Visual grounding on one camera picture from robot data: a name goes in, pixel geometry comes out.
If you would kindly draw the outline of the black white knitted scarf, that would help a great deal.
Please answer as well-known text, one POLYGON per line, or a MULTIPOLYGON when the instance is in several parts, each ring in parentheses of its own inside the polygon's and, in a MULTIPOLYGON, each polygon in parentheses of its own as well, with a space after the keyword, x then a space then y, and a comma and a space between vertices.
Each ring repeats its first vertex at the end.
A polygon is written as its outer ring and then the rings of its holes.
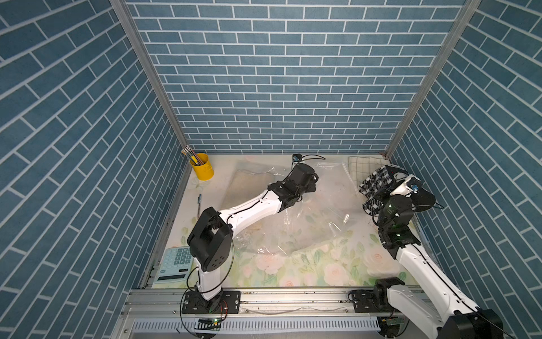
POLYGON ((367 198, 364 211, 370 216, 378 215, 384 200, 408 176, 409 172, 396 165, 384 165, 369 175, 359 186, 359 192, 367 198))

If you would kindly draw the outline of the clear plastic vacuum bag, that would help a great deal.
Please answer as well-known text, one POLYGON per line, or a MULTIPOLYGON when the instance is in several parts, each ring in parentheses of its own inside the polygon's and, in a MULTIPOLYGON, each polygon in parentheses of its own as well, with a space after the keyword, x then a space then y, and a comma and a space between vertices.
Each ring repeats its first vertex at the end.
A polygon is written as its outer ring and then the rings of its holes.
MULTIPOLYGON (((317 247, 331 240, 353 240, 373 231, 371 217, 362 208, 364 197, 341 162, 310 160, 319 180, 316 192, 281 213, 266 217, 234 236, 236 249, 255 254, 282 254, 317 247)), ((240 162, 237 170, 268 172, 282 181, 288 166, 240 162)))

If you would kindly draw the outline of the beige fluffy scarf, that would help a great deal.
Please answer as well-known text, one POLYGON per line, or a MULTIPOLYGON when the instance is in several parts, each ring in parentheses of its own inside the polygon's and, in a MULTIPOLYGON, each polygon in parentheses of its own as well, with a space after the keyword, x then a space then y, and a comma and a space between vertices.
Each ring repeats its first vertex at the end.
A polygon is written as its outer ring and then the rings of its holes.
POLYGON ((268 172, 237 170, 227 187, 220 210, 233 208, 255 198, 262 194, 269 184, 276 181, 275 175, 268 172))

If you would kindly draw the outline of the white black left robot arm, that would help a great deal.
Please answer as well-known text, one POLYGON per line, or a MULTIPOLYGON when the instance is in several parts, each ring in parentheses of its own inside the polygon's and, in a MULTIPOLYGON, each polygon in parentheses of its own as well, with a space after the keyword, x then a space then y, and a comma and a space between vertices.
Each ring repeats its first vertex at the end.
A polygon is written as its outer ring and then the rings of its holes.
POLYGON ((269 184, 257 197, 230 209, 205 209, 191 231, 187 244, 198 269, 196 292, 206 302, 217 299, 225 281, 219 268, 233 252, 237 233, 258 221, 281 213, 316 191, 319 176, 309 165, 299 163, 282 180, 269 184))

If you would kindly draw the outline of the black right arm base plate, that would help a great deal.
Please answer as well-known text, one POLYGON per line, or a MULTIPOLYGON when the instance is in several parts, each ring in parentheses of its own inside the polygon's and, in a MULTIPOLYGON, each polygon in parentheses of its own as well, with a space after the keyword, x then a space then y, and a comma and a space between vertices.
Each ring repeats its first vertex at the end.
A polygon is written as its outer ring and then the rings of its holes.
POLYGON ((347 294, 348 300, 353 304, 356 313, 384 313, 399 312, 388 303, 385 292, 380 290, 351 290, 347 294))

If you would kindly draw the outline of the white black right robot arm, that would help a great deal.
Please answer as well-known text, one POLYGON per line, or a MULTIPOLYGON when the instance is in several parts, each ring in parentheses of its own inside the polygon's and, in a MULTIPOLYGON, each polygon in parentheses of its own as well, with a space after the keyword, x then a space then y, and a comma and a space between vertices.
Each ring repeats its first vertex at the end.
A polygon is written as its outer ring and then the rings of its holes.
POLYGON ((501 318, 482 309, 448 278, 409 227, 416 213, 435 206, 435 196, 405 169, 384 165, 366 178, 360 192, 364 210, 378 228, 384 249, 414 277, 430 299, 413 295, 399 278, 380 279, 378 302, 402 312, 428 338, 503 338, 501 318))

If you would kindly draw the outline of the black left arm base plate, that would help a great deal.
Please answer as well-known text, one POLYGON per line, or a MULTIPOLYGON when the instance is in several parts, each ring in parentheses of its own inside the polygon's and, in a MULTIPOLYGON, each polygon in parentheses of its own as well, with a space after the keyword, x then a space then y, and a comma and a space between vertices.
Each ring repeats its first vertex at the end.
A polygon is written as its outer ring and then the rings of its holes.
POLYGON ((198 291, 188 290, 182 302, 182 314, 238 314, 240 302, 238 290, 221 291, 211 300, 204 299, 198 291))

